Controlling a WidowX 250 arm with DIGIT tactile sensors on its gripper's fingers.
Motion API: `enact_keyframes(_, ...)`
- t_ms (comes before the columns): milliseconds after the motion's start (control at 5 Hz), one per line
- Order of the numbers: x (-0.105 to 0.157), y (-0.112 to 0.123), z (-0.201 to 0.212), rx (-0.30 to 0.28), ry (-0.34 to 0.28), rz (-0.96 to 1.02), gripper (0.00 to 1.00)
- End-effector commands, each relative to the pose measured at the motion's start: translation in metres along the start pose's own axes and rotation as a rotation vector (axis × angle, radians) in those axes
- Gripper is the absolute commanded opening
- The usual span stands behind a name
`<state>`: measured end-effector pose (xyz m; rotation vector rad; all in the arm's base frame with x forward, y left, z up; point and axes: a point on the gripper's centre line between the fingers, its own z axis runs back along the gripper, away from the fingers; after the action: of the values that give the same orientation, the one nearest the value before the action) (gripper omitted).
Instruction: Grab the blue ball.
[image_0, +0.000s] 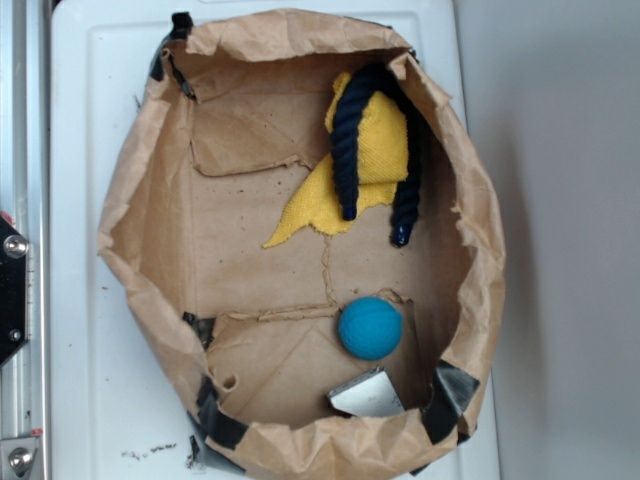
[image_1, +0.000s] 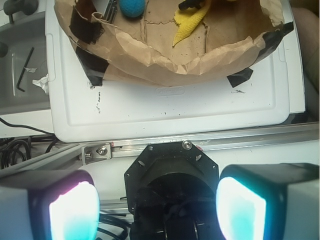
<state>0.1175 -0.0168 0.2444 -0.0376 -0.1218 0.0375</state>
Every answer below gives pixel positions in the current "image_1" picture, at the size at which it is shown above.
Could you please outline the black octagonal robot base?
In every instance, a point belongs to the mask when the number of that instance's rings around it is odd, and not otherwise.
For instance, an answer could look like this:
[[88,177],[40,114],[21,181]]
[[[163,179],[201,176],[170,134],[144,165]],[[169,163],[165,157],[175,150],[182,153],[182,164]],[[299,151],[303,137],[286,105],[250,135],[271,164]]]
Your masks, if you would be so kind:
[[151,157],[143,151],[124,173],[132,240],[221,240],[216,213],[219,167],[193,151]]

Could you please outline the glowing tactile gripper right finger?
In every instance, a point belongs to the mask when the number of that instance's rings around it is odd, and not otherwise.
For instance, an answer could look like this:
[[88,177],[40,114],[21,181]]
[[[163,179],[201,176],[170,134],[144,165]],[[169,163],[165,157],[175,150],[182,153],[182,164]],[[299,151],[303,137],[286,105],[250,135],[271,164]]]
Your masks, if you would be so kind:
[[320,167],[228,165],[220,174],[216,213],[227,240],[318,240]]

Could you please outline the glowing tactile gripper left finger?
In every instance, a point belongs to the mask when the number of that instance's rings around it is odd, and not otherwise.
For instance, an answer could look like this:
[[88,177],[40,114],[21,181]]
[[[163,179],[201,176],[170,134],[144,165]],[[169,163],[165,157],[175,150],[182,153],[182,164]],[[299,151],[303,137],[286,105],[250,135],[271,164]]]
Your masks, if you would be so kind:
[[100,199],[85,170],[0,173],[2,240],[93,240]]

